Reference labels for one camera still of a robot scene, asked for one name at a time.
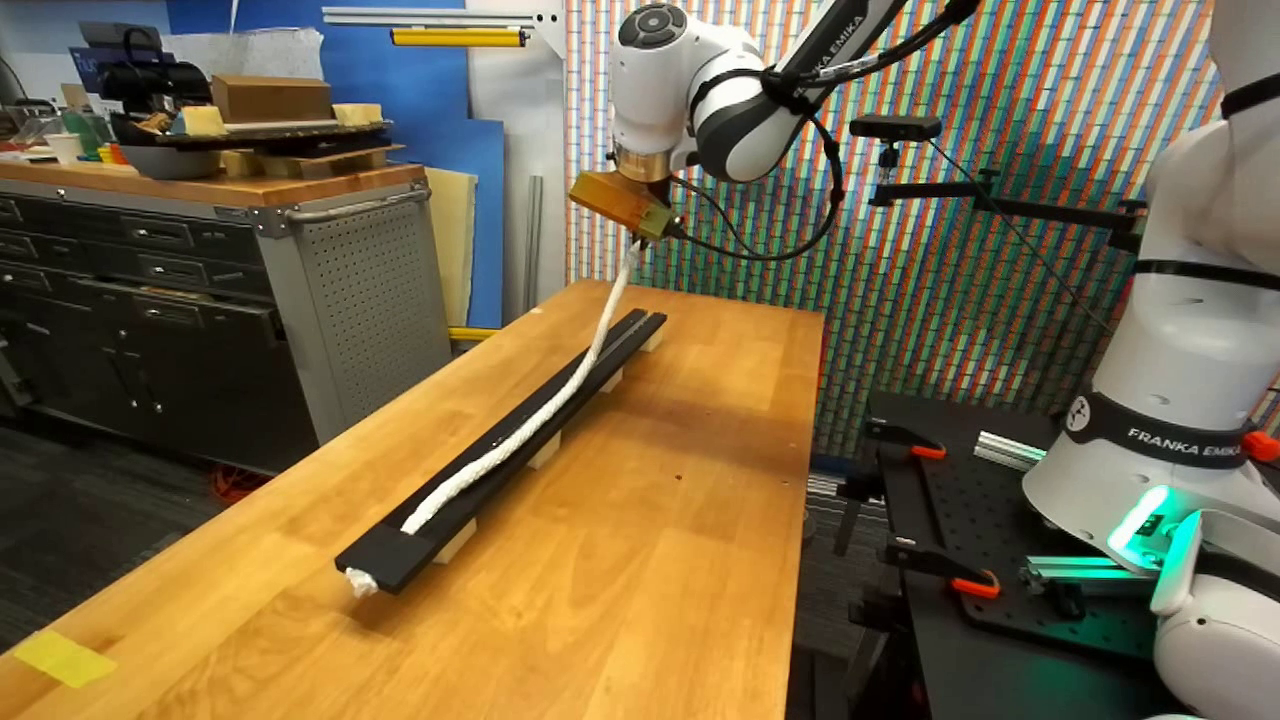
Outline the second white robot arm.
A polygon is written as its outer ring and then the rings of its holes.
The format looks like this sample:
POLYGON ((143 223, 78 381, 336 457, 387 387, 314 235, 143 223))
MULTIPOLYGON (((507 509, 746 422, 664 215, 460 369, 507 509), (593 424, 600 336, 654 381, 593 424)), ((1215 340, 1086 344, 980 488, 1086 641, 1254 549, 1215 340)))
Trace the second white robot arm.
POLYGON ((1220 116, 1172 140, 1121 325, 1025 499, 1151 583, 1202 720, 1280 720, 1280 496, 1249 457, 1280 374, 1280 0, 1211 0, 1220 116))

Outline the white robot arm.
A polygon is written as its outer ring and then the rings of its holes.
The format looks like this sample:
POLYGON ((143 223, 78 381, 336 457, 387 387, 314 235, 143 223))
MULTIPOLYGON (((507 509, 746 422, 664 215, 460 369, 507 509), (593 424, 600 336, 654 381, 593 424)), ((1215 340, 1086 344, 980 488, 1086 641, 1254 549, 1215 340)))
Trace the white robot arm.
POLYGON ((903 6, 828 0, 779 65, 768 65, 746 28, 677 6, 633 8, 610 46, 616 170, 639 183, 690 165, 730 183, 765 182, 835 86, 908 61, 980 8, 946 0, 908 40, 874 53, 903 6))

